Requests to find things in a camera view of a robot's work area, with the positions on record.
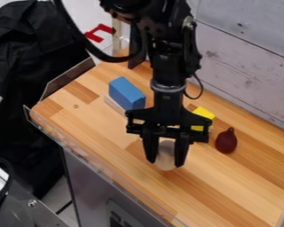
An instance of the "black bag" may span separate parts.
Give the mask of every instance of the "black bag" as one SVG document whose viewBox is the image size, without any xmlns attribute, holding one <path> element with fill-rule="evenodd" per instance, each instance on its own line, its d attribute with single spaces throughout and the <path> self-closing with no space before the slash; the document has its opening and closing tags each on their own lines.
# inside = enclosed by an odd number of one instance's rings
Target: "black bag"
<svg viewBox="0 0 284 227">
<path fill-rule="evenodd" d="M 51 2 L 14 2 L 0 9 L 1 157 L 36 168 L 57 149 L 29 125 L 22 106 L 35 105 L 47 82 L 88 57 Z"/>
</svg>

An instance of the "wooden tabletop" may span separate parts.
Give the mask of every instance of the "wooden tabletop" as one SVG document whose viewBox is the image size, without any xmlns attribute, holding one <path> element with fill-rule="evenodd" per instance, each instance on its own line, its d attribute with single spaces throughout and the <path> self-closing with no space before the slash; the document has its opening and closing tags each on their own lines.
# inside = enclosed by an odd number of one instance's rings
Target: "wooden tabletop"
<svg viewBox="0 0 284 227">
<path fill-rule="evenodd" d="M 160 171 L 146 161 L 141 139 L 126 134 L 127 120 L 104 102 L 108 83 L 125 76 L 151 106 L 151 74 L 147 62 L 134 70 L 102 63 L 30 115 L 176 226 L 275 226 L 284 212 L 284 131 L 210 92 L 196 101 L 186 98 L 187 108 L 203 106 L 217 116 L 210 142 L 192 145 L 184 167 Z M 199 88 L 189 84 L 188 92 L 197 95 Z M 214 141 L 229 127 L 239 144 L 224 155 Z"/>
</svg>

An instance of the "gray surface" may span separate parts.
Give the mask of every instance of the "gray surface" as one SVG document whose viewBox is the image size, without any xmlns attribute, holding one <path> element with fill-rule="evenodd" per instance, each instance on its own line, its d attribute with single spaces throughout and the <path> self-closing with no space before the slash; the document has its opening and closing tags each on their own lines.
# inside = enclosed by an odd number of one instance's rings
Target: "gray surface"
<svg viewBox="0 0 284 227">
<path fill-rule="evenodd" d="M 79 160 L 70 152 L 65 152 L 65 156 L 75 195 L 75 207 L 82 227 L 107 226 L 106 205 L 109 200 L 116 202 L 145 226 L 170 226 L 163 223 L 163 219 L 157 214 L 151 214 L 151 210 L 141 207 L 137 200 L 125 194 L 126 191 L 117 189 L 119 186 L 111 185 L 112 182 L 102 177 L 100 172 L 95 172 L 93 166 Z"/>
<path fill-rule="evenodd" d="M 71 201 L 71 196 L 64 176 L 42 198 L 42 202 L 55 213 L 69 201 Z"/>
<path fill-rule="evenodd" d="M 69 227 L 78 227 L 79 224 L 76 220 L 74 205 L 66 208 L 61 214 L 59 214 L 59 218 L 62 219 Z"/>
</svg>

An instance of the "white panel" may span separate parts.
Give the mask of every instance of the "white panel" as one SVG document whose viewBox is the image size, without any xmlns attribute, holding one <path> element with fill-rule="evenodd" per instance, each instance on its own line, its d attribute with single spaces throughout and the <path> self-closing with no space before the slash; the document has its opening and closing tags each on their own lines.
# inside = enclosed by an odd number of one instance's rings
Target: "white panel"
<svg viewBox="0 0 284 227">
<path fill-rule="evenodd" d="M 284 128 L 284 58 L 202 24 L 198 37 L 207 88 Z"/>
<path fill-rule="evenodd" d="M 284 0 L 201 0 L 198 19 L 284 56 Z"/>
</svg>

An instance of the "black robotic arm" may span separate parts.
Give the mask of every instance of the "black robotic arm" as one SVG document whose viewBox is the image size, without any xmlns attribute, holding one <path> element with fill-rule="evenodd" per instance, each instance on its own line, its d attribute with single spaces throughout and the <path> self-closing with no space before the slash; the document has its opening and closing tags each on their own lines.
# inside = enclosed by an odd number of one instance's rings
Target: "black robotic arm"
<svg viewBox="0 0 284 227">
<path fill-rule="evenodd" d="M 183 106 L 186 79 L 195 76 L 201 68 L 201 54 L 196 46 L 196 23 L 186 0 L 99 0 L 100 5 L 114 18 L 132 25 L 135 29 L 138 50 L 147 46 L 153 68 L 151 88 L 154 91 L 154 107 L 131 110 L 127 132 L 138 134 L 143 139 L 146 158 L 155 163 L 160 137 L 175 139 L 175 165 L 181 167 L 189 145 L 209 141 L 211 120 L 190 113 Z M 96 57 L 109 62 L 120 62 L 133 58 L 107 56 L 97 49 L 78 30 L 68 16 L 60 0 L 54 0 L 64 12 L 75 35 L 86 44 L 86 49 Z M 140 33 L 146 33 L 143 42 Z M 192 126 L 203 126 L 203 131 L 192 130 Z"/>
</svg>

